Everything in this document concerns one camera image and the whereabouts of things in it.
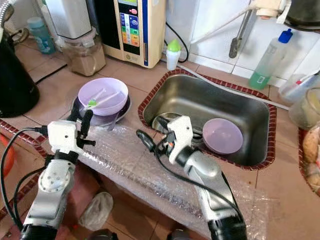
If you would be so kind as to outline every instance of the white bowl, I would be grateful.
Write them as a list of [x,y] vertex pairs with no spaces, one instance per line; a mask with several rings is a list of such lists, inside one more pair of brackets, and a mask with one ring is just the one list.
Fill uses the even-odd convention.
[[122,81],[112,77],[102,77],[87,82],[83,85],[78,93],[80,103],[86,107],[91,99],[97,95],[102,89],[105,92],[96,100],[103,100],[107,96],[119,92],[116,96],[112,97],[108,101],[99,104],[93,108],[92,111],[95,115],[109,116],[119,112],[126,104],[128,98],[128,87]]

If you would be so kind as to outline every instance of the blue bottle cap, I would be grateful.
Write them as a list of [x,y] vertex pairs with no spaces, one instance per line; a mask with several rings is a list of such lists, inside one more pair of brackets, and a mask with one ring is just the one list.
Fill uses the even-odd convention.
[[28,27],[30,29],[41,28],[42,26],[45,25],[44,21],[42,21],[41,17],[38,17],[38,16],[31,17],[26,22],[28,23]]
[[291,28],[289,28],[287,31],[283,31],[281,33],[280,37],[278,38],[278,41],[280,43],[286,44],[291,39],[292,35],[293,33],[291,32]]

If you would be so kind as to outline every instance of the green liquid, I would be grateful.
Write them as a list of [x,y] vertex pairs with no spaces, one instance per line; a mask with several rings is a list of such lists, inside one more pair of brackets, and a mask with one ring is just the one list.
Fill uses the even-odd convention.
[[249,86],[254,89],[263,89],[269,82],[271,76],[263,76],[257,72],[254,72],[249,80]]

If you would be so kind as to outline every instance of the green bottle cap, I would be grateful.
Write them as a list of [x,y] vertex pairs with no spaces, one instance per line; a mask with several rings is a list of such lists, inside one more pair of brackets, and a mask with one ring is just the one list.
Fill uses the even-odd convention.
[[171,52],[179,52],[181,50],[181,46],[177,39],[172,40],[168,46],[166,47]]

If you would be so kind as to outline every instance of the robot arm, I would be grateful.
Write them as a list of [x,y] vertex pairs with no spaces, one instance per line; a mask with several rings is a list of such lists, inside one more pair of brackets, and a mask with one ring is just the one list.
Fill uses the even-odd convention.
[[[213,240],[246,240],[246,224],[220,166],[212,157],[191,148],[193,137],[188,116],[171,122],[159,121],[169,133],[161,141],[162,153],[171,164],[183,167],[185,174],[196,185],[203,216],[207,220]],[[146,147],[160,161],[159,150],[145,132],[137,131]]]
[[74,185],[78,156],[84,153],[91,110],[85,113],[81,130],[77,131],[76,118],[53,121],[47,126],[49,143],[55,152],[53,159],[38,179],[38,193],[23,223],[20,239],[53,240],[63,220],[67,196]]

